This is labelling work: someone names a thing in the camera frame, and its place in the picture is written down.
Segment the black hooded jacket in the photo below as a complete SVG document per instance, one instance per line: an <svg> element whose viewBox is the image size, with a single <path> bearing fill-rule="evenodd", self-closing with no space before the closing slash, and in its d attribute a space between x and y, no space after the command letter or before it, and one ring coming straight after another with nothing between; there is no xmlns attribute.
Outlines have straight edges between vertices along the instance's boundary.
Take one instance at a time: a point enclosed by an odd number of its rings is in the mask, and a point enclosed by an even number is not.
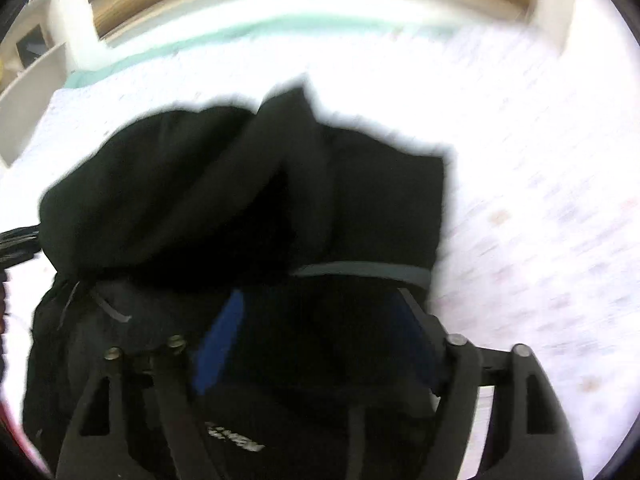
<svg viewBox="0 0 640 480"><path fill-rule="evenodd" d="M76 396L61 323L93 288L133 288L243 317L206 416L229 431L229 479L396 479L390 296L422 307L445 162L314 117L294 88L258 110L170 110L126 126L49 188L55 270L34 314L23 427L55 474Z"/></svg>

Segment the white floral quilt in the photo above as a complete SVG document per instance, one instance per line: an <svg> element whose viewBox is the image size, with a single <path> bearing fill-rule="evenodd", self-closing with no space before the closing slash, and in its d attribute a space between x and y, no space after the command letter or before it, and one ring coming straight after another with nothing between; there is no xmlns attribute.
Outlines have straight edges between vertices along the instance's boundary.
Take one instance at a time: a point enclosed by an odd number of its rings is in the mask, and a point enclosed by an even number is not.
<svg viewBox="0 0 640 480"><path fill-rule="evenodd" d="M639 66L595 46L559 52L513 27L284 35L156 58L59 88L1 173L1 233L39 226L43 195L126 126L170 110L258 110L301 88L322 124L445 162L442 227L422 307L482 348L535 353L582 465L639 474ZM55 270L41 251L1 270L6 479L58 479L26 436L35 310Z"/></svg>

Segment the white shelf unit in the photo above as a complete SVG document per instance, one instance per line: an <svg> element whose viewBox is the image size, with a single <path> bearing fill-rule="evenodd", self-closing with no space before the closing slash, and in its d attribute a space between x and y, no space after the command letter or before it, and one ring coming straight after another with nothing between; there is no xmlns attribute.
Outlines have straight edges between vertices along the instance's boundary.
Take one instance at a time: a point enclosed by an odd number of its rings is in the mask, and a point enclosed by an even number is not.
<svg viewBox="0 0 640 480"><path fill-rule="evenodd" d="M70 73L63 0L1 0L1 162L20 158Z"/></svg>

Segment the teal bed sheet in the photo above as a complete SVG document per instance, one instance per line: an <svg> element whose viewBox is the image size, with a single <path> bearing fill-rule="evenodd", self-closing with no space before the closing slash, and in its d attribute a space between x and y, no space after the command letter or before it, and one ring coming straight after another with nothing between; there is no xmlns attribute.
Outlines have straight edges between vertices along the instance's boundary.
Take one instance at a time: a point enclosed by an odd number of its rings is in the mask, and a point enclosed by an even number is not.
<svg viewBox="0 0 640 480"><path fill-rule="evenodd" d="M91 86L97 82L111 77L132 66L155 60L175 56L179 52L209 46L210 44L232 44L235 41L254 40L262 37L277 37L284 35L327 35L346 34L346 32L379 32L382 34L401 34L411 32L420 37L436 40L452 38L460 32L461 25L401 25L390 22L368 20L367 18L348 18L347 16L308 15L308 16L282 16L282 18L270 18L270 20L236 25L224 29L209 32L208 34L188 39L171 42L146 49L142 52L127 55L117 61L107 63L95 70L73 70L63 84L64 89L80 89Z"/></svg>

